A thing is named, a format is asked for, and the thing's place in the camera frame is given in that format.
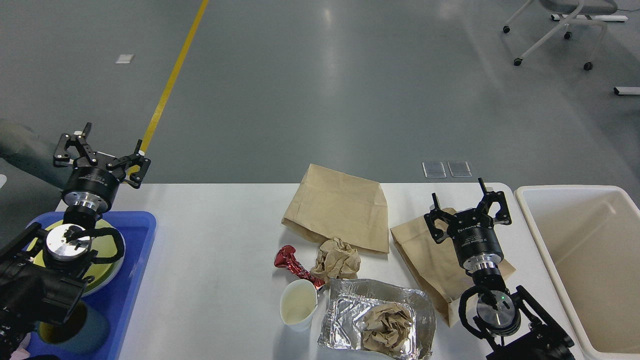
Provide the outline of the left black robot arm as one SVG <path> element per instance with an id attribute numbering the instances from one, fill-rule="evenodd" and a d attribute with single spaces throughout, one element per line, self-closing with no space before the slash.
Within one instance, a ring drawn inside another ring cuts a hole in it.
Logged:
<path id="1" fill-rule="evenodd" d="M 9 360 L 38 323 L 62 326 L 73 316 L 96 276 L 96 265 L 116 264 L 126 253 L 114 227 L 98 227 L 119 187 L 142 186 L 151 160 L 138 139 L 132 153 L 116 157 L 93 150 L 92 123 L 61 134 L 52 155 L 70 175 L 61 188 L 62 222 L 46 229 L 39 222 L 1 247 L 1 358 Z"/>

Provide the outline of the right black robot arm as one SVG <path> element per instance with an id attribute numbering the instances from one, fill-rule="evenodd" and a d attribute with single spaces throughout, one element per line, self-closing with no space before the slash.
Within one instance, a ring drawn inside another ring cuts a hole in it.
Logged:
<path id="1" fill-rule="evenodd" d="M 525 289 L 508 289 L 499 268 L 505 254 L 495 232 L 512 217 L 506 195 L 478 179 L 482 198 L 475 207 L 448 213 L 432 194 L 433 207 L 423 215 L 437 244 L 452 241 L 458 265 L 473 285 L 462 292 L 458 316 L 462 326 L 491 347 L 487 360 L 573 360 L 574 340 Z"/>

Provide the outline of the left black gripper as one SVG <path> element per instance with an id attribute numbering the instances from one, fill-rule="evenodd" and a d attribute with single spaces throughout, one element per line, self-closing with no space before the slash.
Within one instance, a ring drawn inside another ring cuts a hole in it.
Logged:
<path id="1" fill-rule="evenodd" d="M 107 160 L 106 169 L 98 166 L 98 155 L 87 142 L 93 123 L 73 134 L 61 133 L 53 155 L 54 167 L 73 166 L 64 189 L 62 201 L 69 207 L 88 207 L 98 213 L 112 209 L 121 183 L 139 189 L 151 166 L 138 139 L 130 155 Z"/>

